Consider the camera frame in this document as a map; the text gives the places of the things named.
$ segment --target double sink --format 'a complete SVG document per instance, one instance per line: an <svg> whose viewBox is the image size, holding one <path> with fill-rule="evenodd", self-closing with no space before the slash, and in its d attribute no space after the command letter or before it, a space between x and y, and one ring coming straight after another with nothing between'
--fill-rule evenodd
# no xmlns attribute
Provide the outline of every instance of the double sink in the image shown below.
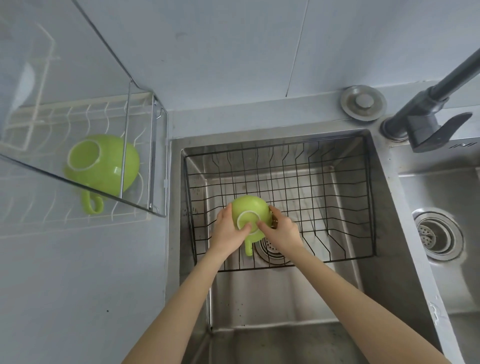
<svg viewBox="0 0 480 364"><path fill-rule="evenodd" d="M208 248L218 209L255 194L305 246L453 363L480 361L480 138L414 154L350 120L175 139L168 299ZM366 363L306 279L268 243L235 252L185 363Z"/></svg>

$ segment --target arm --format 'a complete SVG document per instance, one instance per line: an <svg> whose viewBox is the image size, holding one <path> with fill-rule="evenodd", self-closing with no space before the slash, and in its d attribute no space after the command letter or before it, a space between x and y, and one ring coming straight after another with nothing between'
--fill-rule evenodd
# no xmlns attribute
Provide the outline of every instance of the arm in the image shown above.
<svg viewBox="0 0 480 364"><path fill-rule="evenodd" d="M251 230L236 230L232 206L221 210L215 222L210 248L152 322L122 364L177 364L187 348L197 316L218 269L242 244Z"/></svg>
<svg viewBox="0 0 480 364"><path fill-rule="evenodd" d="M315 288L371 364L450 363L427 340L352 286L303 246L297 224L270 206L278 221L258 227Z"/></svg>

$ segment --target forearm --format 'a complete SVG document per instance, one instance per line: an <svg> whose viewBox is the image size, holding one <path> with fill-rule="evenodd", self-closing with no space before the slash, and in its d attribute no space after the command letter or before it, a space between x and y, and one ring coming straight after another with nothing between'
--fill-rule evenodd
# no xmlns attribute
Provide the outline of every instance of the forearm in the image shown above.
<svg viewBox="0 0 480 364"><path fill-rule="evenodd" d="M371 364L449 363L427 340L301 247L289 259L304 274Z"/></svg>
<svg viewBox="0 0 480 364"><path fill-rule="evenodd" d="M222 263L222 257L205 254L123 360L123 364L181 362L195 321Z"/></svg>

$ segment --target drain strainer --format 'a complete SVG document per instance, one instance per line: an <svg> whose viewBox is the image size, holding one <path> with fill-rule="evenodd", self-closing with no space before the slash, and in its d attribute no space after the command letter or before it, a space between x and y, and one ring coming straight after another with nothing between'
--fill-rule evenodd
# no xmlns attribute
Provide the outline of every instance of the drain strainer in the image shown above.
<svg viewBox="0 0 480 364"><path fill-rule="evenodd" d="M448 216L428 211L415 218L420 240L430 258L451 260L463 250L463 235L458 225Z"/></svg>
<svg viewBox="0 0 480 364"><path fill-rule="evenodd" d="M267 238L261 239L255 244L255 250L258 255L265 261L274 265L284 265L290 261L280 253Z"/></svg>

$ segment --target gray faucet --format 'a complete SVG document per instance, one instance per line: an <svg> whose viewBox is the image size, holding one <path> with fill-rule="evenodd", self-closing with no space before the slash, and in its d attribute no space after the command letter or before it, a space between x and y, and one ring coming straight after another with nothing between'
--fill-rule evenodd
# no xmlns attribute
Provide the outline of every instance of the gray faucet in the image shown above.
<svg viewBox="0 0 480 364"><path fill-rule="evenodd" d="M393 141L408 139L415 153L443 147L472 113L458 114L442 126L435 114L444 107L452 93L479 73L480 49L438 84L416 94L399 112L386 119L380 127L382 134Z"/></svg>

